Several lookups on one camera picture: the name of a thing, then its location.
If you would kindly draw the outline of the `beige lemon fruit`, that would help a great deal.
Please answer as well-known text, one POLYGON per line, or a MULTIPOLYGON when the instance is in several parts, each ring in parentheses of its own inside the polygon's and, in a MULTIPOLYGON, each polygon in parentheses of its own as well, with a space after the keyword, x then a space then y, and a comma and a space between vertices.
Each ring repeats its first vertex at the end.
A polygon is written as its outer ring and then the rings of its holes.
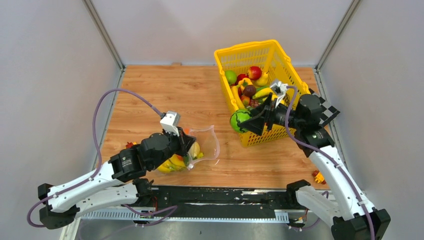
POLYGON ((198 157, 198 155, 200 154, 201 149, 200 149, 200 145, 197 141, 195 141, 190 149, 188 150, 188 154, 192 159, 196 159, 198 157))

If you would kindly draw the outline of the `small watermelon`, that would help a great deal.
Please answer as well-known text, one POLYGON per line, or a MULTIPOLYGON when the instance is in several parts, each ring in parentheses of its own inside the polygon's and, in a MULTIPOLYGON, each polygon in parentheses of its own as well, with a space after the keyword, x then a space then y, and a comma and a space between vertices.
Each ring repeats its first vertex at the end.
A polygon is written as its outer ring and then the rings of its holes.
POLYGON ((247 109, 238 109, 236 110, 230 117, 230 125, 232 129, 239 133, 244 134, 247 133, 248 130, 246 128, 240 127, 239 124, 251 119, 251 113, 247 109))

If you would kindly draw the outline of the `clear zip top bag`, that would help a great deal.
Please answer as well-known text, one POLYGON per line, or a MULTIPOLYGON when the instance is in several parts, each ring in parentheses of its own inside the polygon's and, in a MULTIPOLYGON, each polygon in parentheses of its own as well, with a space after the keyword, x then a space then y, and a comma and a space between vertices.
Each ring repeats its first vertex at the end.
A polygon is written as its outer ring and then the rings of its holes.
POLYGON ((188 128, 190 132, 188 135, 196 137, 196 142, 199 143, 200 153, 197 158, 192 159, 189 155, 183 157, 183 161, 186 165, 184 170, 191 170, 195 164, 206 161, 206 160, 218 160, 220 154, 220 143, 215 133, 215 126, 210 125, 202 129, 188 128))

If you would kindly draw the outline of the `yellow banana bunch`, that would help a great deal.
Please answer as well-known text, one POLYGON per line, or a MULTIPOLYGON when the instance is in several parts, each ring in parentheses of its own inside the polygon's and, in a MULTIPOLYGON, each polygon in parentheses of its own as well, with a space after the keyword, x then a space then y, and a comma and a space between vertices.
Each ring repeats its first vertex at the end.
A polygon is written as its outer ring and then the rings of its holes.
POLYGON ((167 159, 159 167, 156 168, 157 171, 168 174, 171 172, 178 172, 186 168, 183 157, 174 154, 172 157, 167 159))

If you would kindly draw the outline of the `yellow bell pepper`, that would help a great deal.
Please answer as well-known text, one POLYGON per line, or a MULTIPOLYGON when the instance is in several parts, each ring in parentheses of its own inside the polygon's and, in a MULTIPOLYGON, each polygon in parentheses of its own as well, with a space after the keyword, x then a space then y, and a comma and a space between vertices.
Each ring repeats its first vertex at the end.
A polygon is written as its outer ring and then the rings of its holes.
POLYGON ((241 91, 244 91, 244 89, 249 85, 253 85, 253 83, 252 83, 251 79, 248 78, 248 77, 244 77, 237 84, 238 88, 241 89, 241 91))

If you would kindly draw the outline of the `yellow plastic basket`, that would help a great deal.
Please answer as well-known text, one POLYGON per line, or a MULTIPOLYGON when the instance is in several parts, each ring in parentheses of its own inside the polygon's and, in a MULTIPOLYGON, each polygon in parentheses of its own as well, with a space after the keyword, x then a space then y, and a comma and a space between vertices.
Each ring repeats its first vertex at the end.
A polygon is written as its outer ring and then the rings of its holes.
POLYGON ((263 72, 268 73, 268 84, 279 80, 284 84, 297 87, 297 95, 292 106, 294 112, 297 101, 301 95, 309 94, 308 85, 301 80, 290 57, 284 52, 278 41, 274 39, 264 41, 252 41, 237 44, 231 47, 218 49, 214 52, 216 65, 218 66, 222 93, 226 104, 233 114, 238 110, 235 99, 225 77, 225 71, 232 70, 236 74, 248 72, 251 66, 258 66, 263 72))

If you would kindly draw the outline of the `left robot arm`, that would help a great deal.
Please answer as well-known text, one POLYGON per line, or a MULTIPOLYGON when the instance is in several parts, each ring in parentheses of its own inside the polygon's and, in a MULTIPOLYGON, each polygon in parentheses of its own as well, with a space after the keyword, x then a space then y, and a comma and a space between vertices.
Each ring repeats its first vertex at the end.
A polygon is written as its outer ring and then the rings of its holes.
POLYGON ((189 157, 197 139, 177 128, 178 135, 154 133, 139 144, 121 150, 99 168, 60 185, 44 183, 38 187, 43 203, 39 220, 49 230, 69 225, 74 219, 106 207, 153 201, 152 184, 147 172, 156 170, 173 155, 189 157))

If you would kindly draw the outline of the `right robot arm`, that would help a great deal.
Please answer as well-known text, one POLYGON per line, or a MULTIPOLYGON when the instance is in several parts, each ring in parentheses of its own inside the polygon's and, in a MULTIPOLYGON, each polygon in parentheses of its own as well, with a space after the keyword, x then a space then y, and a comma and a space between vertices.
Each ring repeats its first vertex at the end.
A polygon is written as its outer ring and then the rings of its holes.
POLYGON ((316 95, 304 94, 297 104, 279 104, 271 96, 251 110, 240 109, 230 117, 230 125, 239 133, 261 135, 274 125, 295 132, 289 137, 323 175, 335 200, 319 194, 305 180, 287 186, 286 204, 313 211, 331 230, 335 240, 380 240, 391 217, 377 209, 365 196, 340 158, 329 133, 320 126, 321 101, 316 95))

